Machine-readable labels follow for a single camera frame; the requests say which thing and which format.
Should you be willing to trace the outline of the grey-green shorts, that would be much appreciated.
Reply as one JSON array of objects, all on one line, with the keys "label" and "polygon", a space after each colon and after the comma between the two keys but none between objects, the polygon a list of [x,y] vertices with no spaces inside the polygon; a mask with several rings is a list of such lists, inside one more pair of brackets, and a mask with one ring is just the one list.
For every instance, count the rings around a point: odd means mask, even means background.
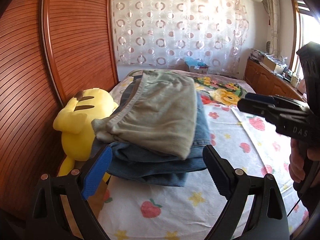
[{"label": "grey-green shorts", "polygon": [[129,142],[161,155],[187,159],[197,119],[194,80],[173,72],[145,70],[125,104],[114,114],[94,119],[98,140]]}]

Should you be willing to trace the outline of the white jar on sideboard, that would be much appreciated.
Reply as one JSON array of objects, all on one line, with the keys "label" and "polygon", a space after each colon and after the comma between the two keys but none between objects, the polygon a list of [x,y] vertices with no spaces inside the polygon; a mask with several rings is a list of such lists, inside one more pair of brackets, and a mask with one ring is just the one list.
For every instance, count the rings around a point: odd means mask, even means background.
[{"label": "white jar on sideboard", "polygon": [[300,82],[300,79],[298,76],[296,75],[291,76],[290,84],[293,88],[297,88],[299,82]]}]

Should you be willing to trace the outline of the wooden sideboard cabinet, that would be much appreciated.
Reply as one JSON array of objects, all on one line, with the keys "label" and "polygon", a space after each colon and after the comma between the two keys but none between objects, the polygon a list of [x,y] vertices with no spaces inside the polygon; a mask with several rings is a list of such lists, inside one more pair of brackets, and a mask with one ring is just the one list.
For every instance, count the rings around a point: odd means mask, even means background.
[{"label": "wooden sideboard cabinet", "polygon": [[300,101],[305,101],[302,94],[290,83],[274,75],[269,69],[262,65],[247,60],[244,80],[253,88],[257,94],[280,95]]}]

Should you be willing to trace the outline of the cardboard box on sideboard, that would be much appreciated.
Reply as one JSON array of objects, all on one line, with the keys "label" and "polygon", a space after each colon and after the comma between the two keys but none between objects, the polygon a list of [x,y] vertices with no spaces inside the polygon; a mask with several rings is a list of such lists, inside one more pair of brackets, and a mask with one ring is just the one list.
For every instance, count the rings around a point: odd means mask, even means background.
[{"label": "cardboard box on sideboard", "polygon": [[263,61],[262,61],[263,65],[265,65],[268,69],[270,69],[271,71],[277,73],[277,74],[282,74],[286,65],[285,64],[279,64],[279,63],[275,63],[274,61],[272,61],[271,59],[269,59],[268,57],[264,57]]}]

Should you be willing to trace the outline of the beige window curtain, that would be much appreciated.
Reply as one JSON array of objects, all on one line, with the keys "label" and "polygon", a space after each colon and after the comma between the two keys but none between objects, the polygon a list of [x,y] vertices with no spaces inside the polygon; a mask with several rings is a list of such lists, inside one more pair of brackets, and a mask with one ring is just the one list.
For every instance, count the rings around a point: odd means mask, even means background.
[{"label": "beige window curtain", "polygon": [[280,6],[279,0],[266,0],[270,20],[270,54],[279,56],[279,27]]}]

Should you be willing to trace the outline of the floral bed sheet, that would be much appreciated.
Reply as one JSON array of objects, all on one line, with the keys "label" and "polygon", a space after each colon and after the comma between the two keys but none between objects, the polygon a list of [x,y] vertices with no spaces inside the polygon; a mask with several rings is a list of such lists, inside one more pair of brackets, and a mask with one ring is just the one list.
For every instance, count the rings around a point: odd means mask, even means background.
[{"label": "floral bed sheet", "polygon": [[[196,74],[182,70],[168,70],[188,76],[193,79],[196,90],[200,93],[203,104],[220,104],[235,106],[247,93],[254,93],[253,88],[244,80],[233,79],[221,75]],[[116,103],[120,103],[121,95],[135,79],[144,73],[144,70],[133,70],[124,77],[111,91],[110,94]]]}]

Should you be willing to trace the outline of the white floral towel blanket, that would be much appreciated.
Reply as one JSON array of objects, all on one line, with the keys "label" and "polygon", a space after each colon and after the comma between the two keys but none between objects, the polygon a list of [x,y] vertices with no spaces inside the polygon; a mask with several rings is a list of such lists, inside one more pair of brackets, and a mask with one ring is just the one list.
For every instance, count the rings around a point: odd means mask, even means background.
[{"label": "white floral towel blanket", "polygon": [[308,217],[289,174],[290,141],[266,112],[207,104],[185,160],[103,147],[113,161],[101,239],[289,239]]}]

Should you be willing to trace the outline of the cardboard box with blue cloth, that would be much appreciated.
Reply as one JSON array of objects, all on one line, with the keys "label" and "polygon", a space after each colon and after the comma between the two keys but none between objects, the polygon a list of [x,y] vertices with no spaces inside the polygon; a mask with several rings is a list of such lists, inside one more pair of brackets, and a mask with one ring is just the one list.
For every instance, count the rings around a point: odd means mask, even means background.
[{"label": "cardboard box with blue cloth", "polygon": [[208,66],[199,59],[193,59],[192,57],[184,58],[185,64],[188,66],[188,70],[191,73],[207,74]]}]

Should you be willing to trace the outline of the folded blue jeans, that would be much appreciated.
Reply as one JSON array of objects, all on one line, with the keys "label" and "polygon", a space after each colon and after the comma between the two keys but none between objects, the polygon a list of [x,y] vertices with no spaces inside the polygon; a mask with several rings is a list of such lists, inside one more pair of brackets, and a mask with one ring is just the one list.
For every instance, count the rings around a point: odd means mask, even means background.
[{"label": "folded blue jeans", "polygon": [[[135,81],[136,79],[125,89],[118,108],[125,104],[129,98]],[[200,93],[196,92],[196,128],[193,144],[187,159],[182,160],[174,155],[161,155],[129,142],[114,141],[106,143],[96,137],[92,145],[92,154],[95,154],[103,145],[111,148],[112,161],[107,168],[107,172],[112,176],[145,184],[184,186],[188,173],[202,171],[206,168],[202,159],[202,151],[206,145],[210,144],[210,132],[204,106]]]}]

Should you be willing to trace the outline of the yellow plush toy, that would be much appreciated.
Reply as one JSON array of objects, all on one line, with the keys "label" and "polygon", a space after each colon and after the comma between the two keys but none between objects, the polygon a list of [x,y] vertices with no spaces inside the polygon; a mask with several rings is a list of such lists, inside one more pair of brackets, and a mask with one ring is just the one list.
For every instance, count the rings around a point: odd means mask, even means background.
[{"label": "yellow plush toy", "polygon": [[66,157],[58,175],[65,176],[77,161],[87,161],[95,139],[91,122],[109,117],[118,104],[109,92],[100,88],[78,91],[61,109],[53,122],[53,129],[62,132],[61,143]]}]

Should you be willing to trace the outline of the circle patterned sheer curtain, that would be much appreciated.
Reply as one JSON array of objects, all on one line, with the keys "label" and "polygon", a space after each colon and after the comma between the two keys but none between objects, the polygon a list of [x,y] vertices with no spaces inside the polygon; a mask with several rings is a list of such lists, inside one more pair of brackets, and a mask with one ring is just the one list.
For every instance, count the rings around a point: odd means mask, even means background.
[{"label": "circle patterned sheer curtain", "polygon": [[242,0],[112,0],[115,55],[120,67],[207,66],[239,73],[249,21]]}]

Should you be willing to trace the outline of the wooden louvered wardrobe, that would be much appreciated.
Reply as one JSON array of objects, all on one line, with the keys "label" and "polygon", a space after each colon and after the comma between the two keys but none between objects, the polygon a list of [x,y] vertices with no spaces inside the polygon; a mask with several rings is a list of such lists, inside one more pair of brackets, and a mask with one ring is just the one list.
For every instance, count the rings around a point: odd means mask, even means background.
[{"label": "wooden louvered wardrobe", "polygon": [[25,219],[64,158],[53,121],[67,101],[117,83],[111,0],[6,0],[1,11],[1,209]]}]

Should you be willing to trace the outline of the window with wooden frame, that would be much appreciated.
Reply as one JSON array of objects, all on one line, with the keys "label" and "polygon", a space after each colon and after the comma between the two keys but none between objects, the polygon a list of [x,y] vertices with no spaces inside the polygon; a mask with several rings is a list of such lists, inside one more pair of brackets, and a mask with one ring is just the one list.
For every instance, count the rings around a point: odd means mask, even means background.
[{"label": "window with wooden frame", "polygon": [[309,42],[319,43],[319,22],[303,0],[291,0],[293,6],[293,52],[291,70],[300,80],[303,79],[302,64],[296,52]]}]

